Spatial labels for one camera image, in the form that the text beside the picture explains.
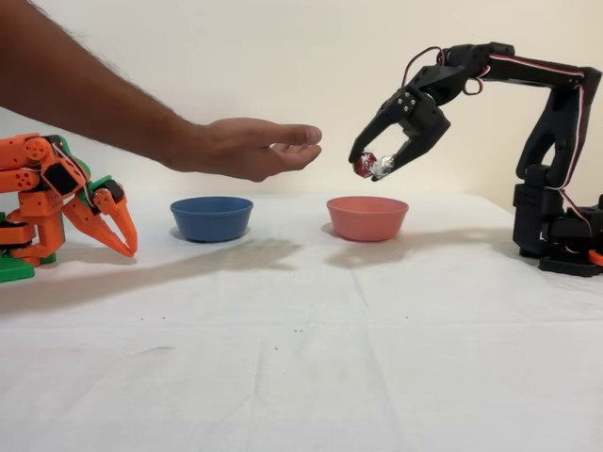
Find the person's bare hand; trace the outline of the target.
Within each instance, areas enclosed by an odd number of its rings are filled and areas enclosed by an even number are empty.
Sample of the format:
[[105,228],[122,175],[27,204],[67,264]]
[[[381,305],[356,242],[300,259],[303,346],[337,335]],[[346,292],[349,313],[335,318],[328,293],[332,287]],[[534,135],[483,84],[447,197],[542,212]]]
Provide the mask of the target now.
[[179,148],[179,170],[221,175],[260,183],[269,177],[303,170],[321,153],[316,126],[238,118],[197,126]]

